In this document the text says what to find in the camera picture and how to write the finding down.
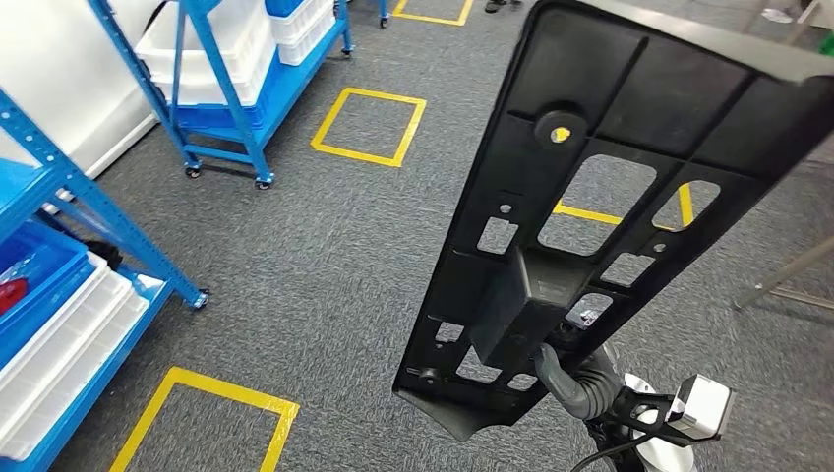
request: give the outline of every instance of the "yellow tape square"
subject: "yellow tape square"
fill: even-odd
[[[281,457],[281,451],[284,448],[287,435],[289,435],[292,421],[295,419],[295,415],[298,414],[298,404],[250,388],[235,385],[234,383],[219,381],[218,379],[213,379],[196,372],[180,369],[179,367],[172,367],[165,374],[159,387],[156,388],[153,397],[150,398],[148,406],[145,407],[145,411],[133,428],[128,440],[122,446],[122,450],[119,451],[116,460],[113,461],[113,465],[110,466],[110,472],[121,472],[127,469],[128,464],[130,464],[131,459],[136,454],[137,449],[139,449],[139,444],[142,442],[145,434],[148,433],[150,424],[153,423],[153,419],[159,414],[159,410],[162,409],[162,403],[165,402],[165,399],[171,392],[171,388],[175,384],[196,388],[197,390],[271,411],[279,415],[278,425],[272,434],[271,440],[269,440],[267,455],[264,457],[260,469],[261,472],[273,472],[275,470],[275,467],[278,465],[278,459]]]
[[[695,220],[694,210],[692,209],[692,194],[689,184],[683,184],[680,188],[678,188],[678,201],[681,205],[682,228],[686,228]],[[561,200],[556,202],[556,206],[553,208],[553,213],[568,214],[577,218],[590,219],[591,221],[599,221],[601,223],[613,224],[615,226],[623,222],[623,219],[619,216],[563,205]],[[675,231],[674,228],[668,228],[666,226],[658,227],[667,231]]]
[[[394,7],[393,12],[391,12],[391,15],[393,17],[407,18],[409,20],[419,20],[421,22],[440,23],[441,25],[462,27],[466,24],[466,19],[469,18],[469,11],[472,10],[472,0],[463,0],[463,8],[460,9],[460,15],[457,16],[457,20],[449,20],[446,18],[426,17],[423,15],[411,15],[410,13],[402,13],[402,9],[405,8],[405,5],[407,3],[408,0],[399,0],[399,3],[396,4],[396,7]]]
[[[344,103],[350,95],[370,96],[373,98],[401,101],[403,103],[410,103],[414,105],[414,113],[411,114],[411,119],[408,120],[408,125],[405,127],[405,133],[402,135],[402,139],[399,140],[399,145],[396,147],[393,157],[370,154],[345,147],[326,145],[324,143],[325,135],[328,133],[330,126],[332,126],[333,121],[336,119],[336,115],[338,115],[338,112],[341,111],[342,106],[344,106]],[[319,131],[316,132],[313,140],[310,141],[310,146],[312,146],[315,150],[328,152],[330,154],[350,157],[352,159],[366,160],[368,162],[374,162],[376,164],[387,165],[390,167],[400,167],[402,166],[402,159],[405,157],[408,147],[411,146],[411,140],[414,139],[414,134],[417,132],[417,125],[420,124],[420,119],[423,117],[423,111],[425,109],[426,100],[422,98],[395,95],[393,93],[385,93],[384,91],[348,87],[342,90],[339,94],[339,97],[336,99],[333,107],[328,112],[328,116],[325,117],[325,121],[323,121],[322,125],[319,127]]]

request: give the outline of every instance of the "rectangular cutout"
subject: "rectangular cutout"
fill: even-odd
[[[601,279],[625,287],[631,285],[654,263],[649,256],[637,256],[632,253],[620,253],[603,272]]]
[[[705,180],[693,180],[678,191],[652,217],[656,228],[677,233],[687,229],[721,193],[721,187]]]
[[[513,390],[527,391],[531,386],[533,386],[533,384],[536,383],[536,381],[538,381],[538,379],[533,376],[528,376],[527,374],[516,374],[506,386],[512,388]]]
[[[435,334],[435,340],[439,342],[455,342],[462,332],[463,326],[460,324],[442,322],[441,327],[438,328],[438,333]]]
[[[517,229],[517,224],[490,216],[484,226],[484,232],[481,233],[481,239],[478,240],[478,249],[492,254],[505,253]]]
[[[539,231],[539,243],[581,256],[596,253],[656,176],[647,165],[604,154],[588,157]],[[591,220],[560,207],[594,208],[594,213],[602,211],[607,218]]]
[[[478,359],[478,354],[475,353],[475,348],[469,346],[466,356],[460,361],[460,365],[457,366],[455,373],[464,379],[470,379],[471,381],[481,382],[483,384],[491,384],[501,374],[501,369],[481,364],[481,360]]]
[[[601,293],[586,293],[577,301],[565,315],[565,320],[578,327],[588,329],[602,315],[611,304],[614,303],[611,297]]]

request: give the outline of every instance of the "shoe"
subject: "shoe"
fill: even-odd
[[[487,5],[484,7],[484,11],[487,13],[495,13],[499,11],[503,5],[506,5],[506,0],[489,0]]]

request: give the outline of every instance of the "yellow floor tape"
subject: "yellow floor tape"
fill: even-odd
[[[278,425],[272,434],[272,439],[269,441],[267,455],[264,457],[260,469],[261,472],[273,472],[275,470],[275,467],[278,465],[278,459],[281,456],[281,451],[284,448],[284,443],[289,435],[292,421],[295,419],[295,415],[298,414],[299,405],[250,388],[235,385],[234,383],[219,381],[196,372],[187,371],[179,367],[172,367],[165,375],[165,378],[162,379],[162,383],[159,384],[150,402],[148,402],[148,406],[142,413],[142,417],[140,417],[128,440],[122,446],[122,450],[119,451],[116,460],[113,461],[113,465],[110,466],[110,472],[121,472],[127,469],[128,464],[130,464],[136,450],[139,448],[139,444],[142,442],[145,434],[148,433],[150,424],[153,423],[153,419],[159,414],[162,404],[165,402],[165,399],[171,392],[171,388],[175,384],[196,388],[279,415]]]

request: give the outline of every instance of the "red object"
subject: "red object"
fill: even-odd
[[[27,288],[29,288],[29,284],[25,278],[17,278],[0,284],[0,315],[6,313],[7,310],[24,298]]]

